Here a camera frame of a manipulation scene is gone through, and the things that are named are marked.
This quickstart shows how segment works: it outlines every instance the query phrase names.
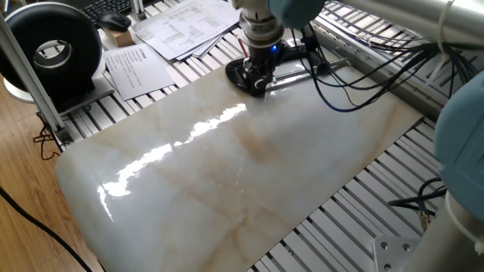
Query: metal bracket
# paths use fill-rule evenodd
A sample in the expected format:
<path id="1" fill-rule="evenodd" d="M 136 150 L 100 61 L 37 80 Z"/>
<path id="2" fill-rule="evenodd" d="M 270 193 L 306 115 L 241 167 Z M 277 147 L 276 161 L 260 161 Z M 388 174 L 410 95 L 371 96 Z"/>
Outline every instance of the metal bracket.
<path id="1" fill-rule="evenodd" d="M 420 239 L 379 236 L 373 241 L 377 272 L 398 271 L 417 248 Z"/>
<path id="2" fill-rule="evenodd" d="M 65 129 L 66 126 L 61 116 L 55 109 L 54 104 L 45 92 L 42 83 L 30 66 L 22 48 L 20 48 L 14 34 L 10 31 L 2 16 L 0 16 L 0 50 L 4 52 L 17 74 L 21 77 L 23 84 L 32 95 L 33 100 L 52 130 L 57 133 L 57 131 Z"/>

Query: aluminum rod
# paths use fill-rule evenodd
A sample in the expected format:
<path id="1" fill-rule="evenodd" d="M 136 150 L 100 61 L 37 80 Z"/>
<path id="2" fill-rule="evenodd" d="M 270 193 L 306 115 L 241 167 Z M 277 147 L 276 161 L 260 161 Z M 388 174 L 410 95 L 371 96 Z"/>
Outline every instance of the aluminum rod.
<path id="1" fill-rule="evenodd" d="M 439 17 L 446 0 L 342 0 L 353 6 L 393 23 L 437 38 Z M 443 25 L 447 42 L 484 45 L 484 2 L 456 0 Z"/>
<path id="2" fill-rule="evenodd" d="M 54 132 L 64 129 L 64 122 L 56 111 L 54 104 L 47 95 L 35 71 L 30 66 L 14 34 L 10 31 L 4 18 L 2 16 L 0 18 L 0 50 L 4 52 L 17 74 L 21 77 L 23 84 L 32 95 L 37 107 Z"/>

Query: glossy surface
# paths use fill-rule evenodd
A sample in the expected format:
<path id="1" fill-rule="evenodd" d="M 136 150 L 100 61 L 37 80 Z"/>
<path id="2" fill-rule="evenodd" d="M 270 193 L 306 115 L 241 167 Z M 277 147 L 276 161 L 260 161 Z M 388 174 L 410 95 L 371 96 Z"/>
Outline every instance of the glossy surface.
<path id="1" fill-rule="evenodd" d="M 246 271 L 420 117 L 391 94 L 336 113 L 310 81 L 255 99 L 219 69 L 74 144 L 56 175 L 108 270 Z"/>

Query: metal pipe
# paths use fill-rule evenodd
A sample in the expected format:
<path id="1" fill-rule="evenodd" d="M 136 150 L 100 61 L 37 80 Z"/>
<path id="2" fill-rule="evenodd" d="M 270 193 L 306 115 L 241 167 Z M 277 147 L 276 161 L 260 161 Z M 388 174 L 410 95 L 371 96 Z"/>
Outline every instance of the metal pipe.
<path id="1" fill-rule="evenodd" d="M 20 48 L 14 34 L 10 31 L 10 28 L 2 16 L 0 16 L 0 50 L 4 52 L 15 71 L 22 79 L 23 84 L 32 95 L 37 107 L 40 109 L 40 112 L 52 129 L 55 132 L 65 129 L 62 118 L 56 111 L 54 104 L 47 95 L 47 92 L 45 92 L 42 83 L 30 66 L 30 62 L 25 57 L 22 48 Z"/>
<path id="2" fill-rule="evenodd" d="M 346 5 L 437 38 L 446 0 L 342 0 Z M 447 42 L 484 45 L 484 2 L 456 0 L 443 25 Z"/>
<path id="3" fill-rule="evenodd" d="M 456 219 L 474 235 L 482 236 L 484 223 L 459 205 L 450 193 L 446 197 Z M 478 256 L 474 243 L 455 226 L 448 206 L 439 210 L 401 272 L 484 271 L 484 256 Z"/>

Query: stack of paper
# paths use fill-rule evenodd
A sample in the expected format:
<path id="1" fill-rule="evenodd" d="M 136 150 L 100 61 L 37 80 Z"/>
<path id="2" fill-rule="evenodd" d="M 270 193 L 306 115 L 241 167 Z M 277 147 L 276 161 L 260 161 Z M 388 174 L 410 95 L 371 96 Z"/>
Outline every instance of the stack of paper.
<path id="1" fill-rule="evenodd" d="M 222 0 L 186 0 L 134 25 L 136 35 L 166 59 L 202 57 L 239 20 Z"/>

